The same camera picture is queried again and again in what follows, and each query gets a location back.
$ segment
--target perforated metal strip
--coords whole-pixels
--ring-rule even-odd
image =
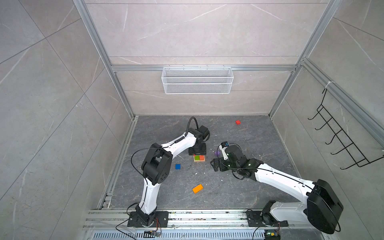
[[[208,240],[208,239],[223,239],[223,240],[247,240],[252,239],[254,229],[244,230],[163,230],[161,237],[152,237],[149,234],[144,233],[144,230],[137,230],[134,238],[137,240]],[[116,230],[96,230],[93,234],[92,240],[125,240],[132,239],[125,234],[122,234]],[[253,236],[253,239],[264,239],[264,230],[257,230]]]

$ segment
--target gray marble floor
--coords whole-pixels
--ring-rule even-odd
[[[154,142],[162,144],[180,136],[190,116],[140,116],[122,165],[110,207],[125,208],[139,202],[143,190],[142,177],[133,169],[132,154]],[[162,183],[157,207],[163,208],[262,208],[269,200],[296,201],[292,196],[264,183],[249,179],[238,180],[231,172],[215,172],[210,161],[217,146],[234,142],[244,154],[267,162],[270,166],[296,175],[283,145],[268,116],[197,116],[199,125],[208,127],[205,162],[194,162],[188,151],[172,161],[169,177]],[[133,163],[139,168],[147,151],[135,154]],[[175,164],[181,164],[176,170]],[[202,184],[204,189],[194,194],[192,188]]]

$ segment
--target vertical metal post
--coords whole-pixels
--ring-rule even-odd
[[[308,56],[313,51],[316,43],[319,41],[320,37],[323,35],[325,28],[328,26],[329,22],[331,21],[333,15],[336,13],[337,8],[340,6],[341,2],[343,0],[330,0],[328,3],[323,15],[320,18],[319,23],[317,24],[314,32],[312,33],[312,36],[310,37],[307,45],[305,46],[303,52],[301,53],[298,62],[296,63],[296,70],[291,73],[291,75],[288,77],[287,81],[285,82],[283,89],[281,90],[279,96],[277,97],[275,103],[273,104],[271,111],[269,112],[269,117],[273,117],[273,115],[276,113],[277,109],[279,108],[280,104],[283,102],[288,90],[291,88],[297,74],[300,72],[302,68],[301,62],[304,58],[308,58]]]
[[[91,39],[100,55],[101,60],[103,61],[105,68],[108,71],[109,76],[112,79],[113,84],[116,87],[116,90],[118,91],[118,94],[124,104],[125,109],[127,110],[129,116],[131,119],[135,117],[133,110],[128,102],[127,96],[125,95],[125,92],[123,90],[123,87],[120,84],[119,79],[117,78],[115,72],[112,70],[112,65],[109,60],[109,57],[107,55],[107,52],[105,51],[105,48],[103,46],[103,43],[101,42],[100,36],[98,35],[96,28],[94,26],[94,23],[92,21],[92,18],[88,12],[88,9],[84,3],[83,0],[73,0],[77,10],[79,11],[79,14],[81,16],[81,19],[83,20],[85,27],[87,28],[89,35],[91,36]]]

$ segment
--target orange block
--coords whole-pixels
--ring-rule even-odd
[[[196,193],[198,193],[202,189],[203,189],[203,185],[199,184],[196,187],[194,187],[192,190],[196,194]]]

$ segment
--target black mounting plate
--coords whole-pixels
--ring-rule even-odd
[[[167,227],[168,226],[168,215],[169,212],[156,212],[155,218],[159,220],[160,227]],[[149,227],[156,227],[156,219],[153,221],[153,223]],[[130,218],[128,220],[127,227],[143,227],[143,220],[139,218],[139,215],[137,215],[136,212],[130,213]]]
[[[197,152],[193,150],[193,147],[188,148],[188,155],[206,155],[207,154],[207,145],[205,143],[201,144],[201,149]]]
[[[261,211],[251,211],[248,210],[245,212],[247,215],[247,221],[248,221],[248,226],[250,227],[262,227],[264,226],[263,224],[263,219],[261,217]],[[287,221],[282,221],[280,222],[280,227],[288,227],[288,222]]]

